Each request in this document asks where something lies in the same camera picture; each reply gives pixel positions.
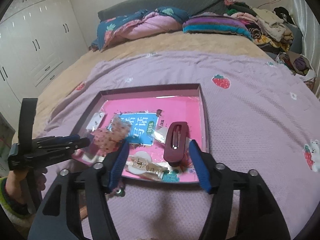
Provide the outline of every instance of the striped pillow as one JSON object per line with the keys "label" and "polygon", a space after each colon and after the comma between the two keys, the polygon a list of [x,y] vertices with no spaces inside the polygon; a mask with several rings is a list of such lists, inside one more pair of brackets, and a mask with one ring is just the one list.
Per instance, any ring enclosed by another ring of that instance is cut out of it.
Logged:
{"label": "striped pillow", "polygon": [[241,35],[252,41],[252,37],[245,25],[229,16],[214,13],[202,13],[191,17],[183,26],[184,33],[222,33]]}

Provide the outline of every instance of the silver bolt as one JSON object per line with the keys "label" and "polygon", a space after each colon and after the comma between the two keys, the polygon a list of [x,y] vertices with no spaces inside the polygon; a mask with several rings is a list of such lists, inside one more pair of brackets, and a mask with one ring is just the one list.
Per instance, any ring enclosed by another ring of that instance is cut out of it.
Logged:
{"label": "silver bolt", "polygon": [[95,165],[93,165],[93,168],[95,169],[95,170],[99,170],[99,169],[101,169],[103,167],[103,163],[96,163]]}
{"label": "silver bolt", "polygon": [[218,170],[224,170],[225,165],[224,165],[223,163],[217,163],[217,164],[216,164],[216,168],[217,168]]}
{"label": "silver bolt", "polygon": [[256,170],[250,170],[249,171],[249,174],[251,175],[251,176],[258,176],[258,172],[256,171]]}
{"label": "silver bolt", "polygon": [[67,169],[63,169],[62,171],[60,171],[61,176],[66,176],[68,173],[69,171]]}

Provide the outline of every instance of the cable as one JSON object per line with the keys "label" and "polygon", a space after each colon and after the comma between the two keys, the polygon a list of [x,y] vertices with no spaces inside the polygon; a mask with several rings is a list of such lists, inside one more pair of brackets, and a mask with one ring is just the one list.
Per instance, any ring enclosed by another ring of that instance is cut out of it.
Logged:
{"label": "cable", "polygon": [[274,4],[274,3],[276,3],[276,2],[280,2],[280,1],[281,1],[281,0],[279,0],[279,1],[277,1],[277,0],[273,0],[272,2],[264,3],[264,4],[260,5],[260,6],[258,6],[258,7],[257,7],[257,9],[258,9],[259,7],[261,7],[261,6],[263,6],[263,5],[266,5],[266,4]]}

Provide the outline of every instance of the sleeve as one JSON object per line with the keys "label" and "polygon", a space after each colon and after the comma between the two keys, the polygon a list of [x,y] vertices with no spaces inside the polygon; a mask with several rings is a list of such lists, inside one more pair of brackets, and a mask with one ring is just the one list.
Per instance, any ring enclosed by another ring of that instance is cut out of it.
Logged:
{"label": "sleeve", "polygon": [[27,239],[34,216],[23,205],[10,198],[5,189],[7,178],[0,178],[0,205],[19,233]]}

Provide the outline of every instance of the beige bed sheet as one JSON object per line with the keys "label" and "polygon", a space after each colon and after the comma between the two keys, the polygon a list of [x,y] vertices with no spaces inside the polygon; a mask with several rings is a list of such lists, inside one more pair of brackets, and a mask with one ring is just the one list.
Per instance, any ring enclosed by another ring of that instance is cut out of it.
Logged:
{"label": "beige bed sheet", "polygon": [[[198,50],[235,56],[248,55],[250,57],[269,58],[265,52],[242,36],[203,33],[189,34],[183,32],[164,33],[129,41],[109,48],[104,52],[89,51],[53,80],[39,96],[36,118],[33,125],[33,138],[37,137],[44,130],[55,106],[70,94],[79,83],[87,78],[91,69],[98,62],[164,50]],[[18,137],[16,133],[12,142],[17,141]]]}

